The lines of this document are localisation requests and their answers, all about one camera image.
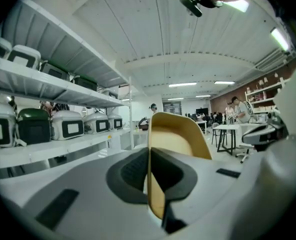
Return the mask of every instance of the wall shelf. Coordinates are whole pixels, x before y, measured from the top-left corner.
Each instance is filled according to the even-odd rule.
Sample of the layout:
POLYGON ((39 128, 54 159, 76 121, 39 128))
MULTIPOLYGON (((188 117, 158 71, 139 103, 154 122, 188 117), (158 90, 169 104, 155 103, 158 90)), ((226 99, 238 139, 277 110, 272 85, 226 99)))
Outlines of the wall shelf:
POLYGON ((267 87, 265 87, 263 89, 255 90, 253 92, 247 93, 246 95, 247 96, 256 95, 256 94, 259 94, 259 93, 262 93, 262 92, 266 92, 266 91, 269 91, 269 90, 276 89, 276 88, 281 87, 281 86, 282 86, 282 83, 278 82, 278 83, 275 83, 273 85, 267 86, 267 87))
POLYGON ((125 128, 99 134, 85 134, 67 140, 52 140, 28 146, 2 148, 0 149, 0 168, 21 166, 63 156, 129 132, 130 129, 125 128))
POLYGON ((128 102, 0 58, 0 93, 91 108, 129 106, 128 102))
POLYGON ((266 99, 263 99, 263 100, 258 100, 258 101, 251 102, 251 104, 259 104, 259 103, 264 103, 264 102, 271 102, 273 100, 274 100, 274 98, 266 98, 266 99))

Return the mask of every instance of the ceiling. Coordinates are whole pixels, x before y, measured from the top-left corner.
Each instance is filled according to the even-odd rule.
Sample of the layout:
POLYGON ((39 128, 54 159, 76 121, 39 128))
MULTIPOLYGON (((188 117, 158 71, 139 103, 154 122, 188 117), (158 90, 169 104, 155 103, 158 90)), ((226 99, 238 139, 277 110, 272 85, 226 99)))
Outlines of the ceiling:
POLYGON ((280 23, 265 0, 191 16, 179 0, 33 0, 96 49, 146 95, 218 95, 289 60, 270 35, 280 23), (266 64, 258 63, 266 58, 266 64), (168 84, 197 82, 169 88, 168 84))

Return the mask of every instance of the white wall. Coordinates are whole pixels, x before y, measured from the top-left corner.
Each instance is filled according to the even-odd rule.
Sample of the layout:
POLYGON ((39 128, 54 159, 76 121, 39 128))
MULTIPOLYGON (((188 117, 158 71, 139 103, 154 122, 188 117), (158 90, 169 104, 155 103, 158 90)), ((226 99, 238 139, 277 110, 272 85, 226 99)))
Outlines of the white wall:
MULTIPOLYGON (((155 103, 158 111, 163 110, 163 101, 160 94, 153 96, 135 96, 132 99, 132 121, 140 121, 142 118, 150 118, 153 112, 149 109, 150 105, 155 103)), ((114 109, 113 113, 118 114, 122 117, 122 121, 129 124, 129 107, 119 106, 114 109)))
POLYGON ((195 114, 196 109, 208 108, 209 114, 212 112, 209 99, 194 99, 181 101, 181 114, 195 114))

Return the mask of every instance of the monitor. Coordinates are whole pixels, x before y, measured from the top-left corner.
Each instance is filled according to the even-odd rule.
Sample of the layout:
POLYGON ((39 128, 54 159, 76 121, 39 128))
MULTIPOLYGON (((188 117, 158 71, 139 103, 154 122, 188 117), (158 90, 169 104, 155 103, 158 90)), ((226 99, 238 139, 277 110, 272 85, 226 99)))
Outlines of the monitor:
POLYGON ((209 112, 208 112, 208 108, 201 108, 200 109, 200 114, 204 114, 204 115, 209 115, 209 112))

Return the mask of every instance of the desk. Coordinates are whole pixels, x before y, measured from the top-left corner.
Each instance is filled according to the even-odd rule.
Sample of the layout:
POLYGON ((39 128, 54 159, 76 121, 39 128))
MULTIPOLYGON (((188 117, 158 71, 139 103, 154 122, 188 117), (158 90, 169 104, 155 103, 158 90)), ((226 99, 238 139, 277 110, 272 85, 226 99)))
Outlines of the desk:
POLYGON ((233 155, 233 150, 236 149, 236 130, 238 130, 239 128, 240 128, 240 125, 238 124, 221 124, 213 128, 214 130, 220 130, 220 137, 219 137, 217 152, 228 152, 228 154, 230 154, 231 156, 233 155), (231 147, 230 148, 226 148, 224 146, 224 140, 225 140, 225 137, 227 138, 226 134, 228 130, 231 130, 231 147))
POLYGON ((198 125, 204 124, 204 135, 207 134, 207 121, 196 121, 198 125))

